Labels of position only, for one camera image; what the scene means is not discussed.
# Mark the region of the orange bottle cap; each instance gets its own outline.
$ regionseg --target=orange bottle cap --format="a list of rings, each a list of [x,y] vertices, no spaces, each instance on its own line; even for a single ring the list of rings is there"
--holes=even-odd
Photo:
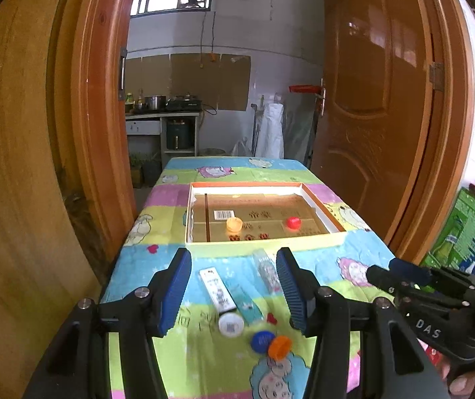
[[[293,342],[287,336],[277,336],[269,345],[267,354],[275,361],[283,360],[291,351]]]
[[[226,220],[226,229],[230,232],[240,232],[243,221],[239,217],[229,217]]]

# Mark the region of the barcode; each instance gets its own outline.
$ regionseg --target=barcode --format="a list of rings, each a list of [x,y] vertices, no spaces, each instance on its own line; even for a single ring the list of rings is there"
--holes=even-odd
[[[215,220],[227,220],[234,217],[233,210],[214,210]]]

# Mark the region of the blue bottle cap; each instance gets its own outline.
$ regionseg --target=blue bottle cap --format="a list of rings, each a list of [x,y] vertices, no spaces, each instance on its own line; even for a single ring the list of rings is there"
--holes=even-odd
[[[267,354],[269,345],[274,338],[275,334],[267,330],[257,332],[250,340],[250,347],[258,354]]]

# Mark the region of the wooden door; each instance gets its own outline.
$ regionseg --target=wooden door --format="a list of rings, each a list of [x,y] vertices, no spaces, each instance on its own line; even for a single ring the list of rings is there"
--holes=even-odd
[[[325,0],[327,100],[311,170],[386,243],[426,145],[432,45],[424,0]]]
[[[100,287],[51,158],[47,72],[61,0],[0,4],[0,399],[17,399],[82,297]]]

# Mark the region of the red bottle cap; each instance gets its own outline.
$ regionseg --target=red bottle cap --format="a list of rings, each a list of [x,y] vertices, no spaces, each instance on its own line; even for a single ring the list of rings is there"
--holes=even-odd
[[[289,229],[297,231],[302,225],[302,221],[298,217],[290,217],[285,221],[285,224]]]

